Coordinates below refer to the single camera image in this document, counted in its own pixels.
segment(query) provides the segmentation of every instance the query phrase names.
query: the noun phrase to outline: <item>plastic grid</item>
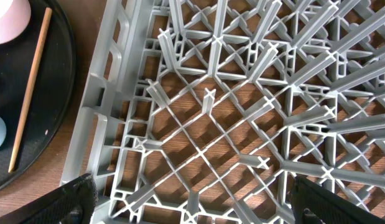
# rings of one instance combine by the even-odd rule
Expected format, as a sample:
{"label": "plastic grid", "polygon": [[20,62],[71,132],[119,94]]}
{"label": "plastic grid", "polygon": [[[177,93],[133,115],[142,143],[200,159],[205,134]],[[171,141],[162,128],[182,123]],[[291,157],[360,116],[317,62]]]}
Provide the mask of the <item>plastic grid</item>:
{"label": "plastic grid", "polygon": [[[321,0],[298,1],[295,4],[287,0],[247,2],[251,9],[240,14],[227,5],[227,0],[219,0],[217,4],[203,9],[189,0],[129,1],[125,11],[119,1],[108,0],[62,177],[63,184],[79,174],[83,157],[80,149],[84,148],[86,142],[84,133],[91,125],[92,116],[97,114],[98,125],[87,172],[94,174],[97,186],[102,190],[108,177],[113,177],[114,180],[110,197],[100,197],[93,223],[144,223],[141,218],[145,205],[180,211],[181,223],[196,223],[199,215],[211,217],[213,223],[216,218],[238,223],[293,223],[292,210],[286,200],[287,177],[297,174],[318,177],[316,183],[332,192],[335,192],[338,186],[349,201],[368,211],[365,200],[370,191],[379,187],[385,194],[385,169],[381,174],[375,174],[365,156],[372,144],[377,145],[385,154],[385,113],[369,116],[366,112],[372,102],[379,103],[385,109],[385,45],[375,49],[371,39],[371,34],[375,31],[385,39],[385,6],[374,12],[370,8],[370,1]],[[186,24],[183,23],[182,4],[186,4],[194,13],[192,20]],[[282,5],[287,6],[291,13],[278,17],[277,13]],[[345,16],[352,10],[365,21],[361,24],[349,24]],[[208,19],[213,12],[214,24]],[[226,14],[231,16],[232,21],[224,27]],[[251,32],[247,20],[257,14],[261,19],[256,30]],[[160,31],[158,39],[149,38],[155,16],[171,18],[167,21],[166,30]],[[117,42],[111,38],[116,20],[121,23]],[[202,22],[209,31],[190,29],[198,22]],[[236,27],[246,35],[230,34]],[[266,39],[265,36],[271,33],[275,33],[280,40]],[[195,45],[190,39],[202,41]],[[242,47],[235,49],[233,44]],[[207,62],[203,58],[202,50],[209,45],[210,58]],[[183,55],[182,52],[187,46],[189,50]],[[220,55],[224,50],[229,56],[221,62]],[[114,62],[109,78],[105,79],[104,63],[108,51],[114,56]],[[247,52],[246,58],[242,58],[244,52]],[[183,66],[183,63],[194,55],[206,69]],[[142,79],[147,56],[160,57],[156,81]],[[297,57],[306,63],[299,70],[296,69]],[[243,75],[219,71],[231,61],[241,67]],[[272,65],[279,71],[279,79],[262,77],[264,71]],[[185,87],[171,98],[161,85],[161,79],[170,72],[176,73],[185,84]],[[199,78],[188,82],[183,75],[195,75]],[[314,76],[323,84],[307,84]],[[199,99],[194,87],[211,78],[223,94],[215,99],[216,89],[206,89],[203,100]],[[235,80],[238,84],[230,88],[225,80]],[[263,97],[244,109],[235,93],[248,83],[254,84]],[[272,93],[268,86],[278,86],[281,90]],[[356,86],[361,86],[363,90],[355,90]],[[181,122],[172,112],[170,105],[187,93],[193,95],[202,110],[192,119]],[[285,105],[281,105],[277,99],[281,94],[286,95]],[[308,109],[292,115],[295,96],[301,97]],[[351,97],[365,98],[365,101],[358,104],[350,100]],[[225,100],[231,100],[243,117],[228,129],[224,129],[211,114],[212,109]],[[122,101],[130,101],[125,121],[117,119],[121,111],[119,102]],[[132,118],[137,109],[137,101],[152,102],[147,121]],[[348,114],[341,120],[337,117],[340,108]],[[284,120],[284,126],[269,136],[254,121],[273,109]],[[162,110],[167,110],[179,127],[164,140],[158,141],[152,135],[152,126],[155,115]],[[202,116],[208,116],[221,134],[204,147],[199,147],[186,129]],[[229,136],[229,133],[243,122],[249,123],[264,141],[249,153],[241,153]],[[132,134],[132,127],[136,123],[147,126],[143,136]],[[125,129],[121,146],[114,147],[111,143],[119,124],[125,125]],[[175,166],[161,145],[181,132],[188,137],[197,153]],[[365,132],[367,135],[367,138],[357,145],[348,142],[344,137],[344,134],[356,132]],[[306,148],[296,156],[289,157],[292,133]],[[308,135],[318,138],[313,141]],[[274,144],[274,139],[278,136],[282,136],[280,149]],[[239,161],[221,175],[204,155],[220,139],[225,139],[239,157]],[[323,142],[325,153],[319,149]],[[339,160],[336,160],[336,144],[341,144],[348,151]],[[254,155],[264,147],[271,150],[280,164],[280,169],[263,180],[253,168],[268,169],[270,158]],[[120,149],[119,160],[115,170],[108,170],[111,150],[114,148]],[[119,186],[129,151],[141,153],[135,189]],[[159,181],[149,183],[144,177],[144,168],[146,158],[154,151],[163,155],[172,171]],[[312,154],[318,164],[299,162],[299,159],[307,154]],[[199,192],[194,192],[179,173],[196,158],[202,158],[216,176],[216,180]],[[345,165],[354,162],[359,164],[363,172],[343,169]],[[239,200],[223,182],[223,178],[238,166],[246,166],[259,182],[256,188]],[[155,194],[154,189],[173,175],[189,192],[188,200],[184,203],[161,202]],[[276,180],[278,189],[275,197],[269,186]],[[363,187],[353,191],[345,185],[345,181],[361,183]],[[207,210],[199,202],[200,194],[217,183],[224,187],[234,201],[234,205],[225,212]],[[263,191],[277,207],[276,213],[268,220],[258,218],[246,204],[250,197]],[[119,201],[124,203],[124,207],[113,212]],[[126,211],[130,212],[129,219],[118,217]]]}

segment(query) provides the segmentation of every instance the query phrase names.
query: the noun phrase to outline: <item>black tray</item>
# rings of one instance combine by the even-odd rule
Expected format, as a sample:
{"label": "black tray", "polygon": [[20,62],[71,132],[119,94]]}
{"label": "black tray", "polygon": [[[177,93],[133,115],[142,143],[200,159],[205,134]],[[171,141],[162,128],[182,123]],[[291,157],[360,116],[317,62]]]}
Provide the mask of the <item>black tray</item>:
{"label": "black tray", "polygon": [[[19,177],[53,139],[66,112],[75,79],[75,44],[60,5],[55,0],[29,2],[32,15],[26,30],[14,40],[0,45],[0,117],[7,126],[7,136],[0,147],[0,189]],[[12,146],[46,7],[50,7],[53,14],[16,170],[9,174]]]}

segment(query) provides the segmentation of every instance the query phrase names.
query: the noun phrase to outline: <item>pink cup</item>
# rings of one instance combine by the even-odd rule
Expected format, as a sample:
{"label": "pink cup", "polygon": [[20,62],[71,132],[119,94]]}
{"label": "pink cup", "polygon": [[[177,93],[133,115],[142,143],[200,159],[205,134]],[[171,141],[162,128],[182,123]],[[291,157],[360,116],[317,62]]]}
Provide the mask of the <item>pink cup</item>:
{"label": "pink cup", "polygon": [[30,19],[28,0],[0,0],[0,44],[16,38]]}

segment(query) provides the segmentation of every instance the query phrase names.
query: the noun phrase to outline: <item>wooden chopstick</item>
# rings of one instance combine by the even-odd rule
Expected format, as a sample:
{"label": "wooden chopstick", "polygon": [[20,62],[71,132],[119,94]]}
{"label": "wooden chopstick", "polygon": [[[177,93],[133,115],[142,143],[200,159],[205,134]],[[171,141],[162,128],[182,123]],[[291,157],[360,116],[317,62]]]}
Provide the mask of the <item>wooden chopstick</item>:
{"label": "wooden chopstick", "polygon": [[19,117],[16,139],[14,141],[14,147],[12,148],[10,166],[8,172],[14,171],[14,166],[17,160],[19,145],[21,144],[22,134],[25,128],[26,117],[29,111],[30,100],[32,99],[33,89],[35,87],[35,81],[37,71],[39,69],[40,59],[42,58],[42,52],[44,47],[45,38],[47,36],[47,30],[51,20],[52,10],[46,8],[44,12],[44,18],[42,27],[40,28],[39,39],[37,41],[37,47],[33,58],[32,68],[30,69],[28,84],[26,86],[24,102],[22,103],[21,115]]}

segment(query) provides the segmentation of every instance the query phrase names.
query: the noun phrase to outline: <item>black object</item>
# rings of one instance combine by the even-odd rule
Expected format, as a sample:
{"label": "black object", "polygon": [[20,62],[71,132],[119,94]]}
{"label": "black object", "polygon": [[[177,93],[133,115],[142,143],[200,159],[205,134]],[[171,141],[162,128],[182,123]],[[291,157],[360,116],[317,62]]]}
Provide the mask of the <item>black object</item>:
{"label": "black object", "polygon": [[385,220],[370,214],[303,177],[296,177],[290,196],[290,204],[296,224],[322,222],[326,224],[385,224]]}
{"label": "black object", "polygon": [[97,201],[91,174],[85,174],[43,197],[0,217],[2,223],[89,223]]}
{"label": "black object", "polygon": [[[65,115],[75,79],[75,44],[68,20],[55,0],[30,0],[26,30],[0,45],[0,117],[7,136],[0,147],[0,189],[19,177],[48,146]],[[53,10],[16,170],[8,174],[12,147],[45,8]]]}

